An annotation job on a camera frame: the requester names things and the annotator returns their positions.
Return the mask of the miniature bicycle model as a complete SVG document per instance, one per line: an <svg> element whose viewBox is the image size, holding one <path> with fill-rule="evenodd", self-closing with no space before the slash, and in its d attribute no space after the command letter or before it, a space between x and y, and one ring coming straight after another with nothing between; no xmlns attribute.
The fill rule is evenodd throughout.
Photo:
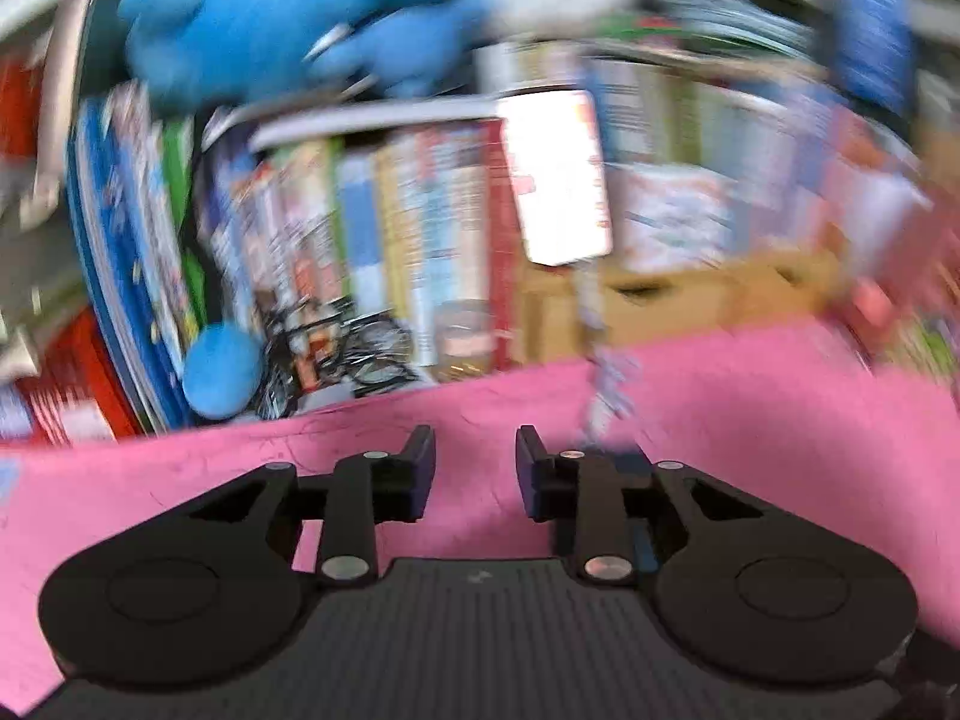
<svg viewBox="0 0 960 720"><path fill-rule="evenodd" d="M352 398L434 385L413 360L412 330L391 309L358 314L350 298L301 298L263 314L265 351L251 408L260 419L293 416L309 395L345 385Z"/></svg>

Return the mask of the wooden drawer organizer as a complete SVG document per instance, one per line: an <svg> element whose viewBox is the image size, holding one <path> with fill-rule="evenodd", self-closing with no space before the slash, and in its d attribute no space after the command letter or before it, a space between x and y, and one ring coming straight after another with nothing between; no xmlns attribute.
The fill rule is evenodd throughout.
<svg viewBox="0 0 960 720"><path fill-rule="evenodd" d="M635 346L818 314L841 283L841 263L827 249L773 250L721 265L636 275L605 259L599 277L605 339ZM583 345L573 268L519 268L512 320L509 352L517 364L578 356Z"/></svg>

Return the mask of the pink lidded cup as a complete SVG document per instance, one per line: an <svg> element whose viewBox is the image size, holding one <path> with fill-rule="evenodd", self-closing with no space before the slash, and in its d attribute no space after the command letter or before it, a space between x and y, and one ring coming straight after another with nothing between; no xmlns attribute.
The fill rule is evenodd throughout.
<svg viewBox="0 0 960 720"><path fill-rule="evenodd" d="M444 302L434 312L434 344L434 372L441 382L486 376L493 367L494 346L488 302Z"/></svg>

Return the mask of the blue ball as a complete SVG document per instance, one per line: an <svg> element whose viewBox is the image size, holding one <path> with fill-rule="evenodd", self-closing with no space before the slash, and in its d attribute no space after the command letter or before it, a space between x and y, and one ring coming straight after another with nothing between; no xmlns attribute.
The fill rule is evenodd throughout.
<svg viewBox="0 0 960 720"><path fill-rule="evenodd" d="M195 415L224 421L247 408L262 374L262 341L234 323L212 323L185 356L182 390Z"/></svg>

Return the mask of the pink patterned table cloth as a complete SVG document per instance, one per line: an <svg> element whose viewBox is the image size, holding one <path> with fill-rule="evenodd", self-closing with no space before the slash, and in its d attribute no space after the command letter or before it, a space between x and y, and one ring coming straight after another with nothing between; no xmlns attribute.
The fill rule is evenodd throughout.
<svg viewBox="0 0 960 720"><path fill-rule="evenodd" d="M633 410L610 435L696 466L886 554L921 619L958 635L958 415L949 392L896 367L869 371L822 323L716 333L630 356ZM428 509L377 534L382 557L523 557L547 546L524 515L514 434L576 444L581 364L528 367L350 401L279 422L194 429L73 449L2 452L2 700L24 712L59 681L37 595L88 544L269 461L322 473L345 455L438 436Z"/></svg>

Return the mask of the row of colourful books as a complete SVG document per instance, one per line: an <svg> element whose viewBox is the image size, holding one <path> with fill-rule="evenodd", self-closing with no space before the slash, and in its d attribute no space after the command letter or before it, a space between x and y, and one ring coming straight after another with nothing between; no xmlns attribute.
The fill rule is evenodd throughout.
<svg viewBox="0 0 960 720"><path fill-rule="evenodd" d="M867 349L921 288L934 195L813 68L493 44L477 93L218 112L228 270L268 305L390 310L448 376L836 310Z"/></svg>

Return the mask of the white patterned box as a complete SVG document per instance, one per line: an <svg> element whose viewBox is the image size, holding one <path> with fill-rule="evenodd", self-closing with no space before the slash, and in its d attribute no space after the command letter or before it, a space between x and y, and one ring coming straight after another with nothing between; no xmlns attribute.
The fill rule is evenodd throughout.
<svg viewBox="0 0 960 720"><path fill-rule="evenodd" d="M731 181L706 167L632 164L607 171L613 257L633 273L713 266L732 234Z"/></svg>

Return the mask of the red plastic crate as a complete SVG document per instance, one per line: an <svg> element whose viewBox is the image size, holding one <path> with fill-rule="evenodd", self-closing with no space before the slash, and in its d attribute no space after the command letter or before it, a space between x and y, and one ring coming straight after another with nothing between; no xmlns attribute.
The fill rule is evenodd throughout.
<svg viewBox="0 0 960 720"><path fill-rule="evenodd" d="M142 432L91 307L60 330L31 371L2 383L3 444L75 445Z"/></svg>

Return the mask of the smartphone with lit screen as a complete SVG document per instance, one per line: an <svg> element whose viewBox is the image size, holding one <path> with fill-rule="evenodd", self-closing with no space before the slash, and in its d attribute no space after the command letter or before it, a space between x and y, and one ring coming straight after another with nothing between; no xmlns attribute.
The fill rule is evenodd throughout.
<svg viewBox="0 0 960 720"><path fill-rule="evenodd" d="M501 140L529 262L562 266L612 252L596 111L582 89L500 99Z"/></svg>

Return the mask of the pink toy house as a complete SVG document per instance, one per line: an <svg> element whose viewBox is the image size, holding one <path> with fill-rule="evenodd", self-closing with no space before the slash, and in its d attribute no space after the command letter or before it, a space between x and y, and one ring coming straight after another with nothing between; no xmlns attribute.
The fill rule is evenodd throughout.
<svg viewBox="0 0 960 720"><path fill-rule="evenodd" d="M958 394L958 199L910 211L877 270L833 317L866 367L900 367Z"/></svg>

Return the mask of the stack of papers and books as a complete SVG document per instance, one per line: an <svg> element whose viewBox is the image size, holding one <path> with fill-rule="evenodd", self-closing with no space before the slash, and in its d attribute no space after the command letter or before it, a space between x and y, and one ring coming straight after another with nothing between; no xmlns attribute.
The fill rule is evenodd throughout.
<svg viewBox="0 0 960 720"><path fill-rule="evenodd" d="M2 383L41 374L44 356L88 305L59 177L2 158Z"/></svg>

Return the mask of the left row of books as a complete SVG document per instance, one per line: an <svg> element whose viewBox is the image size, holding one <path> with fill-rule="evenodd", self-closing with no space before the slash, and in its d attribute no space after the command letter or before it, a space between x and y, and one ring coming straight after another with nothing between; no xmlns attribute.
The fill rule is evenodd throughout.
<svg viewBox="0 0 960 720"><path fill-rule="evenodd" d="M106 96L80 103L68 135L67 202L94 315L122 390L143 429L194 426L181 383L182 346L164 307L156 252L132 154Z"/></svg>

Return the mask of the blue plush toy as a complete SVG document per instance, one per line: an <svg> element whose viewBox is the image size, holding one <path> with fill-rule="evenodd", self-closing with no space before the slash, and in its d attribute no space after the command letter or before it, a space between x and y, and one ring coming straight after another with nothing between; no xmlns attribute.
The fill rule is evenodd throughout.
<svg viewBox="0 0 960 720"><path fill-rule="evenodd" d="M164 110L258 103L363 76L387 98L443 87L491 0L121 0L125 58Z"/></svg>

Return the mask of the blue poster box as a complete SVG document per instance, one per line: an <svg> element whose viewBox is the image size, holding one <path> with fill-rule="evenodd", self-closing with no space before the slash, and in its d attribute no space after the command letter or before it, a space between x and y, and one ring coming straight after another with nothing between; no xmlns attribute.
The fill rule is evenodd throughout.
<svg viewBox="0 0 960 720"><path fill-rule="evenodd" d="M905 117L913 89L913 0L835 0L836 86Z"/></svg>

